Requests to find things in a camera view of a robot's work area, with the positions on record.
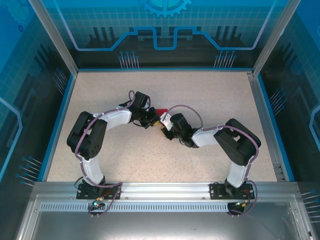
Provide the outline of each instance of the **transparent side panel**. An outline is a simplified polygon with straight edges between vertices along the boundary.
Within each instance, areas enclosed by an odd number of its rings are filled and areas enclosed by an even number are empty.
[[[44,0],[79,68],[251,68],[287,0]]]
[[[28,1],[0,1],[0,33],[0,233],[9,240],[40,172],[70,72]]]
[[[250,216],[226,212],[40,212],[33,240],[300,240],[288,203],[258,203]]]
[[[261,71],[270,109],[294,178],[308,198],[304,201],[311,207],[307,210],[312,221],[319,220],[319,200],[311,191],[320,192],[319,10],[320,2],[301,1]],[[319,223],[314,224],[319,230]]]

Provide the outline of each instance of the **robotic arm link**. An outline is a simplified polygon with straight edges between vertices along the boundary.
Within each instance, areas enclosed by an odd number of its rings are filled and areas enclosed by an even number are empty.
[[[182,113],[173,116],[169,114],[174,107],[159,116],[156,109],[150,105],[150,97],[137,91],[132,100],[120,104],[113,110],[101,114],[84,111],[76,120],[67,138],[67,145],[80,161],[83,184],[94,193],[94,196],[103,196],[97,200],[103,200],[106,188],[119,186],[114,200],[120,193],[122,185],[122,183],[105,184],[97,156],[102,148],[105,132],[134,121],[139,121],[139,126],[145,129],[160,122],[164,126],[161,131],[169,140],[179,139],[180,143],[188,148],[219,144],[232,161],[223,190],[231,198],[236,198],[247,181],[252,162],[258,156],[261,146],[259,138],[234,118],[225,125],[204,129],[200,115],[193,108],[185,105],[174,106],[190,108],[199,116],[201,127],[192,128]]]

